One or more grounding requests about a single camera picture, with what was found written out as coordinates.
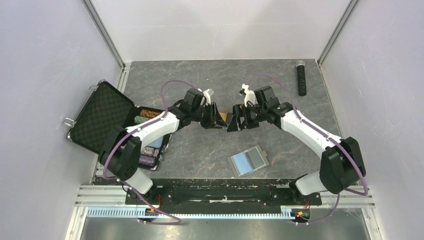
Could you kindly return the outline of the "orange credit cards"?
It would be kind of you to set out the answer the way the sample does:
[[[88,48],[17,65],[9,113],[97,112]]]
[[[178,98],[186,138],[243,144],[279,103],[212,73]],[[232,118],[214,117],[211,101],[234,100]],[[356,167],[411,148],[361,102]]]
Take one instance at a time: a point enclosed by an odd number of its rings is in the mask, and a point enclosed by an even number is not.
[[[228,119],[228,113],[219,112],[219,114],[220,114],[221,118],[223,119],[223,121],[226,122],[227,119]]]

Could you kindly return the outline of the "grey card holder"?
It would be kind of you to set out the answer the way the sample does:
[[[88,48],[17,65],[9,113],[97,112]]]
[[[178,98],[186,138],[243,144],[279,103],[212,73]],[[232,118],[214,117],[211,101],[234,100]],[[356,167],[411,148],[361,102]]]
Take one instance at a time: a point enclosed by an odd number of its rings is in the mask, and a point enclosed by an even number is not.
[[[227,158],[236,178],[244,177],[269,165],[267,153],[259,145]]]

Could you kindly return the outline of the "black glitter microphone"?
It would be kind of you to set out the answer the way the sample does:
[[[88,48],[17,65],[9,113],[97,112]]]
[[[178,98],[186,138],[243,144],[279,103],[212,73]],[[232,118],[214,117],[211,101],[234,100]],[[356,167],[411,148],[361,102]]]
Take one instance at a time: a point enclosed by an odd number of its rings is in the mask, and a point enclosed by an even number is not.
[[[297,91],[298,95],[303,97],[307,95],[305,61],[298,60],[295,64],[297,73]]]

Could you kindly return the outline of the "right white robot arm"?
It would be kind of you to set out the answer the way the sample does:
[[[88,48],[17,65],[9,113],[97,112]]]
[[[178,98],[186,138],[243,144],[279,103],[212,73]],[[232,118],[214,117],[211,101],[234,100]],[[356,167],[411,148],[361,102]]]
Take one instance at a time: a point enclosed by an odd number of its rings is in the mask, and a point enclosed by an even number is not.
[[[320,157],[319,171],[300,176],[290,184],[288,196],[293,203],[302,204],[309,195],[325,191],[335,195],[342,191],[356,194],[350,187],[356,182],[366,184],[366,170],[357,140],[324,130],[293,104],[281,103],[269,85],[251,90],[242,84],[240,94],[244,102],[233,106],[228,132],[254,129],[261,122],[268,122],[302,141]]]

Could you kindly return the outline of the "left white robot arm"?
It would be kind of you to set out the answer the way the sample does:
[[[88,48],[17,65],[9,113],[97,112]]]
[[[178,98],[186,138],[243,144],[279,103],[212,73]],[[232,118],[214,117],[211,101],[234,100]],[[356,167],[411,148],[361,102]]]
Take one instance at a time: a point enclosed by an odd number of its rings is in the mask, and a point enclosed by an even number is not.
[[[98,156],[98,161],[112,176],[138,192],[145,204],[153,203],[157,190],[153,181],[139,168],[141,151],[162,136],[172,134],[199,122],[204,129],[227,127],[215,102],[212,90],[189,89],[184,98],[155,118],[144,123],[123,128],[116,126],[109,132]]]

